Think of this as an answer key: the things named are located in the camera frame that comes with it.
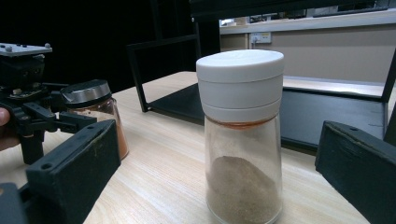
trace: white lid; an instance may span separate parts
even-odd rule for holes
[[[262,49],[240,49],[213,54],[197,61],[198,78],[210,82],[249,82],[283,74],[283,54]]]
[[[226,51],[196,63],[201,103],[222,122],[251,122],[274,116],[280,107],[284,56],[261,49]]]

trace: human hand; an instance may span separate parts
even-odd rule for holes
[[[9,119],[10,115],[8,111],[0,107],[0,151],[9,147],[15,147],[20,143],[15,131],[6,126]]]

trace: table surface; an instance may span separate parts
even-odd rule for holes
[[[182,72],[144,84],[148,102],[197,82]],[[285,80],[285,85],[325,89]],[[378,87],[324,84],[328,90],[381,94]],[[129,154],[122,160],[85,223],[218,223],[205,202],[204,127],[147,112],[135,88],[115,93]],[[68,133],[46,133],[48,153]],[[283,212],[277,223],[368,223],[315,170],[315,157],[282,148]],[[20,146],[0,152],[0,183],[26,183]]]

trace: glass jar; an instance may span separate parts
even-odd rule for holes
[[[128,143],[120,120],[117,101],[111,95],[107,81],[95,79],[78,83],[61,90],[67,111],[79,115],[97,118],[97,121],[114,119],[117,125],[120,158],[129,152]]]
[[[283,54],[257,49],[197,61],[206,202],[221,223],[273,223],[282,211],[283,68]]]
[[[224,123],[205,117],[206,201],[226,223],[273,223],[282,210],[279,117]]]

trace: wall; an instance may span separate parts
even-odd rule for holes
[[[245,49],[244,37],[222,35],[221,50]],[[286,76],[362,82],[385,82],[395,47],[396,24],[272,32],[255,45],[282,52]]]

